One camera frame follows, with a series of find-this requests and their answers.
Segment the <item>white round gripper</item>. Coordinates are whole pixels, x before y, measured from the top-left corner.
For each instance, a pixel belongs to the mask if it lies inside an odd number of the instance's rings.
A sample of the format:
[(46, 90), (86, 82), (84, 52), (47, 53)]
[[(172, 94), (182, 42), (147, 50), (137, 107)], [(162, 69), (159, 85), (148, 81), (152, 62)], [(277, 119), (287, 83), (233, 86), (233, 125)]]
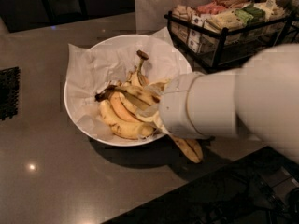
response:
[(145, 110), (137, 109), (136, 117), (158, 129), (164, 126), (170, 134), (179, 138), (207, 139), (194, 128), (187, 106), (191, 86), (201, 75), (200, 72), (193, 72), (181, 74), (171, 81), (165, 78), (149, 83), (145, 87), (146, 92), (162, 95), (159, 111), (157, 105), (151, 105)]

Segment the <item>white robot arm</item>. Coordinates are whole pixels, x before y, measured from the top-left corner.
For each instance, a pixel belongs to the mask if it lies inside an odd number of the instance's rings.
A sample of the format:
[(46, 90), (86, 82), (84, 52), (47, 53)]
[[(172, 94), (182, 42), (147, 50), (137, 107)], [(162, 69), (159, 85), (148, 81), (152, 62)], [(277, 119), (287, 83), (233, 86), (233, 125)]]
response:
[(256, 138), (299, 163), (299, 45), (265, 49), (240, 68), (180, 75), (137, 114), (180, 138)]

